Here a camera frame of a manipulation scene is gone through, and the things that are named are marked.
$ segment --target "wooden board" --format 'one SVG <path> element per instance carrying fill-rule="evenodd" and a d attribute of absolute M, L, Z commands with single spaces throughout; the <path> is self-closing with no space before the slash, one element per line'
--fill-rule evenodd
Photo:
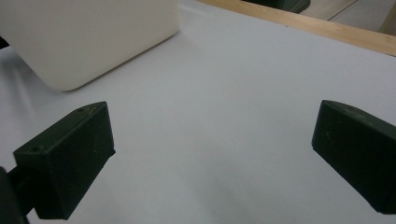
<path fill-rule="evenodd" d="M 329 21 L 357 2 L 358 0 L 311 0 L 311 6 L 300 14 Z"/>
<path fill-rule="evenodd" d="M 361 48 L 396 56 L 396 36 L 384 35 L 239 0 L 198 1 L 251 17 L 284 24 L 316 35 L 326 36 Z"/>

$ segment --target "white surface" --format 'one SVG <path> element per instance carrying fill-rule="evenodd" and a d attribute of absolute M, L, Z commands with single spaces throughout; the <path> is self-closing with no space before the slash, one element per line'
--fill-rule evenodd
<path fill-rule="evenodd" d="M 310 145 L 323 99 L 396 124 L 395 58 L 191 0 L 180 9 L 177 35 L 76 91 L 0 50 L 1 165 L 105 100 L 117 153 L 69 224 L 395 223 Z"/>
<path fill-rule="evenodd" d="M 0 1 L 0 36 L 49 86 L 70 91 L 173 35 L 177 2 Z"/>

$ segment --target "white plastic container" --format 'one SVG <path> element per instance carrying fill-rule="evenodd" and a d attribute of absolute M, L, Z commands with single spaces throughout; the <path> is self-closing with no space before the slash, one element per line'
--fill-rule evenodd
<path fill-rule="evenodd" d="M 0 1 L 0 36 L 61 91 L 84 85 L 177 30 L 177 0 Z"/>

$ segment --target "wooden table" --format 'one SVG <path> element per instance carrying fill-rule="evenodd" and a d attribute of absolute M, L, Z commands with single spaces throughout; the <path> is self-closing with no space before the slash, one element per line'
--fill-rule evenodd
<path fill-rule="evenodd" d="M 396 36 L 384 35 L 356 27 L 323 21 L 270 7 L 240 0 L 199 0 L 215 7 L 222 7 L 252 17 L 273 21 L 289 27 L 323 35 L 354 46 L 396 56 Z"/>

